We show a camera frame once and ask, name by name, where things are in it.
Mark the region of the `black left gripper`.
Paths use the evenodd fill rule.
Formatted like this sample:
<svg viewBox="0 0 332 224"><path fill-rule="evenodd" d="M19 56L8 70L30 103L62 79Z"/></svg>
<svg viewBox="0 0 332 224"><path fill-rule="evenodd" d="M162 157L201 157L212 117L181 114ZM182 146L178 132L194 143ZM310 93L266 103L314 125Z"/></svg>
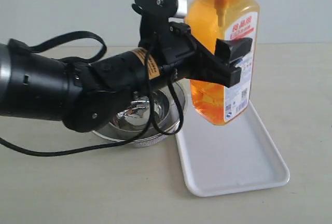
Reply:
<svg viewBox="0 0 332 224"><path fill-rule="evenodd" d="M235 65L246 56L253 40L216 40L216 55L191 34L184 23L144 13L137 47L137 83L169 84L183 78L233 87L241 80Z"/></svg>

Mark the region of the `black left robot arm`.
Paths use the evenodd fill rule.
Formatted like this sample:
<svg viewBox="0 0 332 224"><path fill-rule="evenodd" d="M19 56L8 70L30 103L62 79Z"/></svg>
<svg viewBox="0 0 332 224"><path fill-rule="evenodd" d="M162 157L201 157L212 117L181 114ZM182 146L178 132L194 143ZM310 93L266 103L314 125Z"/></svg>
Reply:
<svg viewBox="0 0 332 224"><path fill-rule="evenodd" d="M237 62L252 39L217 39L209 51L184 23L145 13L141 40L133 50L88 61L41 55L11 39L1 45L1 115L62 121L85 133L105 126L136 97L148 96L182 78L232 87L240 82Z"/></svg>

